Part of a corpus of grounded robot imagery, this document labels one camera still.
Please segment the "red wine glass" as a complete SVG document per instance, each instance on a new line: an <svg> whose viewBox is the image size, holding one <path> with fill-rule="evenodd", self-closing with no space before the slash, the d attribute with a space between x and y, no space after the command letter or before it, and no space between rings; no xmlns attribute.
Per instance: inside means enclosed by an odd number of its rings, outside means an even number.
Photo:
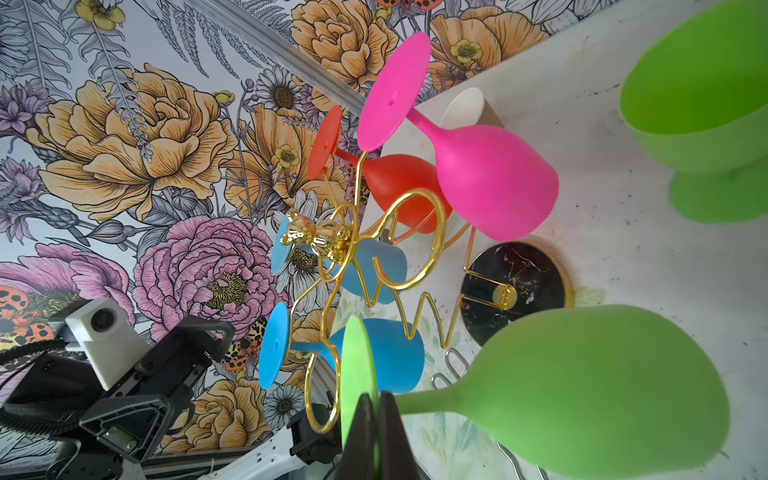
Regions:
<svg viewBox="0 0 768 480"><path fill-rule="evenodd" d="M332 156L341 158L352 168L358 165L358 157L339 147L341 122L342 108L335 106L326 115L312 145L307 168L309 179L316 179L322 171L326 170ZM367 160L363 165L362 176L382 210L389 209L404 193L423 188L437 195L447 216L453 212L440 188L436 167L419 157L393 154ZM432 211L431 202L417 197L399 207L398 221L410 228L417 228L421 234L432 233L436 228L436 219Z"/></svg>

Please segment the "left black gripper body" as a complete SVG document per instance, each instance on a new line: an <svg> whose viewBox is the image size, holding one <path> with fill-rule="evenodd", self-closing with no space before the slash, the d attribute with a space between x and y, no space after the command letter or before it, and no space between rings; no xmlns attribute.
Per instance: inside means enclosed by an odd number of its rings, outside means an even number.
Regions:
<svg viewBox="0 0 768 480"><path fill-rule="evenodd" d="M144 461L124 459L79 425L110 390L101 387L86 362L43 353L30 362L27 375L1 406L1 425L54 442L56 453L46 469L47 479L118 479L127 464Z"/></svg>

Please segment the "pink wine glass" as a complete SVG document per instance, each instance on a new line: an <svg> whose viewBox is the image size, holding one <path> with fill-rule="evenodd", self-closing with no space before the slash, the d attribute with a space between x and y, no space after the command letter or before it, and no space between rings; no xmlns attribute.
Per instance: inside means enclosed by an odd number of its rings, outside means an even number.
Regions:
<svg viewBox="0 0 768 480"><path fill-rule="evenodd" d="M557 172L510 131L489 125L445 129L416 110L430 57L425 33L412 35L396 49L367 97L359 146L377 149L410 121L431 141L442 193L463 219L499 242L530 234L555 207Z"/></svg>

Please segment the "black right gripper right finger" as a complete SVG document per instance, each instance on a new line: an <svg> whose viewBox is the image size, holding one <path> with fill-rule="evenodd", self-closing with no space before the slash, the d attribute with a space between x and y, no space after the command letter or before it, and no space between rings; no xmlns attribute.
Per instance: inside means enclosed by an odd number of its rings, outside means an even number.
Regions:
<svg viewBox="0 0 768 480"><path fill-rule="evenodd" d="M380 478L420 480L421 471L411 451L395 396L386 391L381 394L380 399L378 434Z"/></svg>

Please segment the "brown paper cup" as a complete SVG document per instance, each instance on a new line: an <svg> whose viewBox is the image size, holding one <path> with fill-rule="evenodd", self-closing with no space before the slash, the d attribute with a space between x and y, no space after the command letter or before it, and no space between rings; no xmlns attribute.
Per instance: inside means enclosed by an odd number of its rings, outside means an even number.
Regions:
<svg viewBox="0 0 768 480"><path fill-rule="evenodd" d="M444 129L488 125L504 129L504 124L491 107L481 89L472 87L458 94L448 105L440 120Z"/></svg>

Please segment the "green wine glass front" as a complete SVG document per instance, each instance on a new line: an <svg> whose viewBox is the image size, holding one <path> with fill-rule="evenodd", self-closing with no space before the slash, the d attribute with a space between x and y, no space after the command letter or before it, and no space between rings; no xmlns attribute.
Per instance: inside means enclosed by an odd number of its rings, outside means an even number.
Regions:
<svg viewBox="0 0 768 480"><path fill-rule="evenodd" d="M675 174L669 202L700 223L767 213L767 4L722 1L655 43L621 89L619 113Z"/></svg>

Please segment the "green wine glass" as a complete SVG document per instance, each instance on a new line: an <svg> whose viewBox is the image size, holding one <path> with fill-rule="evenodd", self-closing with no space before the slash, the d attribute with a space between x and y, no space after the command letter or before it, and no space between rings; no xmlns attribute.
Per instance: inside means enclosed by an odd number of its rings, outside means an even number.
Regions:
<svg viewBox="0 0 768 480"><path fill-rule="evenodd" d="M481 380L471 390L500 400L490 425L505 424L501 444L574 479L697 468L729 434L728 395L713 362L674 322L639 307L525 316L488 340L470 367ZM463 415L448 388L396 402L404 415Z"/></svg>
<svg viewBox="0 0 768 480"><path fill-rule="evenodd" d="M621 89L619 113L675 174L669 202L700 223L767 213L767 4L722 1L655 43Z"/></svg>

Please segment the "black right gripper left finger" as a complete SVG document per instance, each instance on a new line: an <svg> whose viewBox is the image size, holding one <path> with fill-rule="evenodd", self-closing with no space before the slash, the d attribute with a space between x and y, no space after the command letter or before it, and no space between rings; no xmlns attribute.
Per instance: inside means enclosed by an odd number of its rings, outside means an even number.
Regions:
<svg viewBox="0 0 768 480"><path fill-rule="evenodd" d="M374 480L375 443L378 421L373 402L368 393L359 397L353 421L348 432L343 454L337 468L340 480Z"/></svg>

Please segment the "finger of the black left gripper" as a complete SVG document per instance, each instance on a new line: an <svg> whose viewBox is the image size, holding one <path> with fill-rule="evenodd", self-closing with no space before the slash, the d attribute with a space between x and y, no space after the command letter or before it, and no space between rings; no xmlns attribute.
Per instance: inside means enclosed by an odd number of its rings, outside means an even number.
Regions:
<svg viewBox="0 0 768 480"><path fill-rule="evenodd" d="M168 414L180 413L191 401L192 386L212 363L223 359L234 335L235 327L228 322L184 318L109 391L106 411L151 405Z"/></svg>
<svg viewBox="0 0 768 480"><path fill-rule="evenodd" d="M142 462L169 429L173 412L163 395L110 396L98 400L79 425L124 459Z"/></svg>

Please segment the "blue wine glass rear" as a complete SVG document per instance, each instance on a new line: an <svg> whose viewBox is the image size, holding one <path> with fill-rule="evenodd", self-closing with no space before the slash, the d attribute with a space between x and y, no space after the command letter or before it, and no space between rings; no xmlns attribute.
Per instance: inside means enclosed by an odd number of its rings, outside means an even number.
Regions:
<svg viewBox="0 0 768 480"><path fill-rule="evenodd" d="M280 268L288 262L289 254L298 253L298 250L303 250L306 253L313 253L309 246L293 247L281 243L281 237L288 231L289 224L290 220L286 215L277 231L273 253L271 254L271 271L273 274L278 273ZM378 285L378 278L372 261L374 257L380 260L382 266L385 267L385 273L387 273L393 281L404 282L408 270L406 255L399 247L379 240L361 240L357 247L355 259L361 268L363 278L368 288L369 297L373 297L375 288ZM342 287L353 295L362 297L363 290L361 282L354 266L351 264L343 279ZM393 302L394 297L391 291L386 287L382 287L377 303L386 305Z"/></svg>

